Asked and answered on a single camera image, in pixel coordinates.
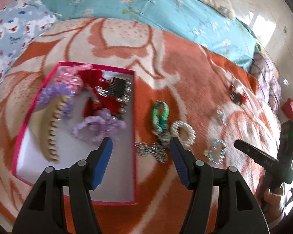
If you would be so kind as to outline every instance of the purple fabric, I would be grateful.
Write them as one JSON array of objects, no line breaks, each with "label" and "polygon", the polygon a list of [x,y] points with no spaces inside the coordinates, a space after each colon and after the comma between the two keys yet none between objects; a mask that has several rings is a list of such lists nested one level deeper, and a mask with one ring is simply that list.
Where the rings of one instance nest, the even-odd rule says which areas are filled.
[{"label": "purple fabric", "polygon": [[280,104],[281,87],[273,61],[263,53],[255,53],[250,74],[258,80],[257,99],[268,103],[272,111],[276,112]]}]

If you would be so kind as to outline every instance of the purple scrunchie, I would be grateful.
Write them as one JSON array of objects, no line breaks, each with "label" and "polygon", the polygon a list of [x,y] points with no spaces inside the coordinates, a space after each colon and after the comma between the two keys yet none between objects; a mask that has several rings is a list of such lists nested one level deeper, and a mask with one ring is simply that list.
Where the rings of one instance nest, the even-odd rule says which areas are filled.
[{"label": "purple scrunchie", "polygon": [[38,100],[36,101],[35,111],[44,109],[53,99],[60,95],[67,95],[72,97],[66,104],[66,108],[63,110],[64,116],[68,116],[74,105],[75,92],[72,91],[65,83],[54,83],[48,87],[42,88]]},{"label": "purple scrunchie", "polygon": [[74,137],[95,144],[101,142],[105,136],[113,137],[120,129],[126,128],[126,123],[111,115],[109,109],[97,111],[96,116],[90,116],[75,125],[72,129]]}]

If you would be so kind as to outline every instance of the orange floral pattern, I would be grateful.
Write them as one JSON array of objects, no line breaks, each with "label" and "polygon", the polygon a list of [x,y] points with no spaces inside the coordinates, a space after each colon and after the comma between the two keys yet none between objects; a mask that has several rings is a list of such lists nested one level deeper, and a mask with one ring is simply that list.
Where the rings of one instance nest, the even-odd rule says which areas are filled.
[{"label": "orange floral pattern", "polygon": [[[168,123],[180,119],[197,134],[193,152],[203,155],[213,140],[227,142],[223,168],[234,165],[254,192],[263,170],[233,143],[243,139],[276,156],[277,147],[266,115],[257,102],[256,80],[222,56],[148,25],[118,19],[76,19],[56,23],[48,34],[33,42],[13,65],[0,87],[0,212],[11,222],[30,187],[11,174],[16,137],[27,109],[41,83],[59,61],[88,62],[136,71],[136,138],[154,142],[150,112],[157,99],[170,107]],[[249,101],[243,107],[230,100],[228,87],[240,80]],[[215,119],[217,106],[227,113],[227,126]],[[152,156],[137,156],[137,204],[95,205],[104,233],[178,233],[191,192],[179,182],[169,156],[166,164]],[[213,197],[209,230],[215,222],[217,197]],[[66,219],[73,232],[69,201]]]}]

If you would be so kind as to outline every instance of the pillow with animal print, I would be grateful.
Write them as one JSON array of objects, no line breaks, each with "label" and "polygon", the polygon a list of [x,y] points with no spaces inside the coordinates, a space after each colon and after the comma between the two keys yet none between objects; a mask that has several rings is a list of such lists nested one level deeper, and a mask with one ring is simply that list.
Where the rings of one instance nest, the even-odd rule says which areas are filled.
[{"label": "pillow with animal print", "polygon": [[16,0],[0,10],[0,82],[27,46],[55,22],[40,0]]}]

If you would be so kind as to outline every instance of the light blue pillowcase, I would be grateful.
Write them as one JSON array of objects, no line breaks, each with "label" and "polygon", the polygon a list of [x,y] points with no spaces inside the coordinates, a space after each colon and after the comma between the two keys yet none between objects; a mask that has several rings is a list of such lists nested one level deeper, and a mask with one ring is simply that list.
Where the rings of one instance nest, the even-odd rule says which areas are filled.
[{"label": "light blue pillowcase", "polygon": [[0,11],[0,82],[28,45],[55,21],[41,0],[16,0]]},{"label": "light blue pillowcase", "polygon": [[237,20],[230,20],[198,0],[42,0],[62,20],[109,17],[136,20],[201,44],[248,71],[255,39]]}]

